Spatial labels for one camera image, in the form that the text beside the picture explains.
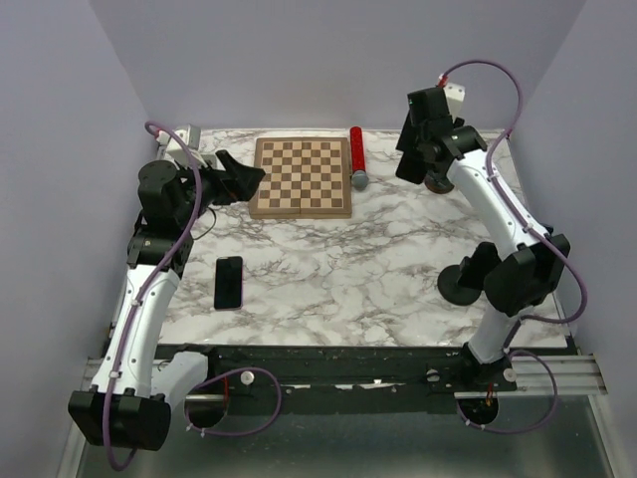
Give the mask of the purple-cased black phone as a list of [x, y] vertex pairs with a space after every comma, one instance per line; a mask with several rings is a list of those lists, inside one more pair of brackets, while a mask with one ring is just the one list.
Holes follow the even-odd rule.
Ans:
[[214, 309], [238, 310], [243, 305], [243, 258], [231, 256], [216, 261]]

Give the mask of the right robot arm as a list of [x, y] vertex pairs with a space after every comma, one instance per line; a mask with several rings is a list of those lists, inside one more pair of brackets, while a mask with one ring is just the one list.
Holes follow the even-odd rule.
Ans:
[[445, 88], [413, 92], [408, 104], [397, 143], [402, 153], [397, 177], [414, 184], [431, 177], [447, 180], [474, 208], [490, 237], [438, 276], [446, 301], [469, 306], [485, 297], [488, 306], [450, 364], [434, 365], [428, 375], [448, 392], [512, 389], [506, 350], [524, 316], [555, 290], [570, 244], [528, 214], [488, 161], [480, 134], [452, 116]]

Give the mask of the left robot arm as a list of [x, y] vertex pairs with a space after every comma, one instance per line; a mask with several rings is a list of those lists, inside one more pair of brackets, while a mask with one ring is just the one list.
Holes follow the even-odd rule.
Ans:
[[123, 297], [108, 349], [89, 389], [72, 393], [68, 411], [88, 443], [158, 450], [171, 415], [193, 388], [213, 391], [219, 366], [207, 355], [178, 352], [157, 369], [155, 352], [168, 306], [193, 246], [192, 224], [211, 205], [248, 202], [266, 173], [219, 150], [221, 169], [165, 159], [138, 173], [141, 211], [127, 246]]

